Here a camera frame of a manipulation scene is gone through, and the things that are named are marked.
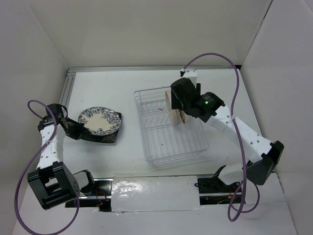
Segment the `blue floral white plate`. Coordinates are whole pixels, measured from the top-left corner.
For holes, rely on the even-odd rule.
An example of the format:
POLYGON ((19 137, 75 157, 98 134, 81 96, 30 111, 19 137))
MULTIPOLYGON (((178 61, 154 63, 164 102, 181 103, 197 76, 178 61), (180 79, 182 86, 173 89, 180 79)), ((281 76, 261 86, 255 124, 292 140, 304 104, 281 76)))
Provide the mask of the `blue floral white plate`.
POLYGON ((78 116, 78 122, 96 136, 110 135, 119 130, 121 118, 112 109, 96 106, 85 109, 78 116))

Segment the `beige plate blue swirl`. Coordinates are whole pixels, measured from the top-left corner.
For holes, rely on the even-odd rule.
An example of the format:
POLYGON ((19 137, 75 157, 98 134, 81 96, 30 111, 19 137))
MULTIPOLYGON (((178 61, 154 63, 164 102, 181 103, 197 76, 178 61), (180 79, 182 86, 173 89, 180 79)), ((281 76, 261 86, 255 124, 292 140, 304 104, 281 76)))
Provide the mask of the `beige plate blue swirl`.
POLYGON ((171 90, 167 90, 165 92, 165 100, 166 100, 167 112, 168 112, 170 121, 172 125, 176 125, 178 123, 178 115, 177 115, 177 111, 172 109, 171 90))

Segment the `brown rim floral bowl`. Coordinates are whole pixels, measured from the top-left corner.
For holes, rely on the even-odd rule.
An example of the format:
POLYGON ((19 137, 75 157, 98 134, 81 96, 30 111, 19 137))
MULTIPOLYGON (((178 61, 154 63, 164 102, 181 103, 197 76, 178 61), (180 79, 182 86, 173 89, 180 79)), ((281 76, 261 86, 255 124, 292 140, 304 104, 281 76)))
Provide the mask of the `brown rim floral bowl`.
POLYGON ((186 123, 185 112, 183 110, 179 109, 179 115, 180 115, 182 123, 185 124, 186 123))

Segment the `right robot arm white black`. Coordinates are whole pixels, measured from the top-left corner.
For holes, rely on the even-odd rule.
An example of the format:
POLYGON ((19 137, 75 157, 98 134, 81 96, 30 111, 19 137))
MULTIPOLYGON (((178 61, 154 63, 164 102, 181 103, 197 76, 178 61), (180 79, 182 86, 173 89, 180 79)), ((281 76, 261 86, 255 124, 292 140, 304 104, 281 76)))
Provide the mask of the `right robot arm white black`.
POLYGON ((172 109, 183 110, 187 115, 199 118, 227 136, 245 153, 245 164, 222 166, 215 173, 213 186, 219 192, 226 191, 232 183, 243 180, 243 171, 252 183, 262 186, 277 166, 284 145, 271 142, 252 130, 238 117, 231 115, 229 107, 214 93, 201 94, 201 85, 181 78, 171 85, 172 109))

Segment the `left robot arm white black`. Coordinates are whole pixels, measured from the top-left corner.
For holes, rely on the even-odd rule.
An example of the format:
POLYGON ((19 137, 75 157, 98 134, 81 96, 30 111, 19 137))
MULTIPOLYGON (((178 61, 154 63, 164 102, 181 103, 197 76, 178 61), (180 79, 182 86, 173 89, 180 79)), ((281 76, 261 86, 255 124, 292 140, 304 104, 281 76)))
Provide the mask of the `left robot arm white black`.
POLYGON ((48 210, 80 195, 92 195, 97 184, 88 170, 72 174, 63 162, 64 138, 80 140, 84 126, 68 118, 61 104, 48 105, 46 113, 38 125, 43 150, 27 181, 42 208, 48 210))

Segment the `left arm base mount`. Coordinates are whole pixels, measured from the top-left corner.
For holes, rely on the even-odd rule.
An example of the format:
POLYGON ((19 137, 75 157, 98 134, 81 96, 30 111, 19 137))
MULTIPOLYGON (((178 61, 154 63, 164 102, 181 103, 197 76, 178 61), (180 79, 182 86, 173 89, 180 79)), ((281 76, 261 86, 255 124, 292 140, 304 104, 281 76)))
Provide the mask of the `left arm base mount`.
POLYGON ((80 194, 80 208, 111 212, 112 182, 113 178, 94 179, 94 186, 89 192, 80 194))

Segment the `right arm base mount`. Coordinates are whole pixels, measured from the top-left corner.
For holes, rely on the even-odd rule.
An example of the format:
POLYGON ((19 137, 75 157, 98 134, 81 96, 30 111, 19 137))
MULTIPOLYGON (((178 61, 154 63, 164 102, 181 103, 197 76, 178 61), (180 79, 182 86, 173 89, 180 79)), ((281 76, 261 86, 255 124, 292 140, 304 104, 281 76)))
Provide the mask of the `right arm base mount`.
POLYGON ((229 204, 239 182, 225 185, 217 177, 198 178, 194 186, 199 191, 200 205, 229 204))

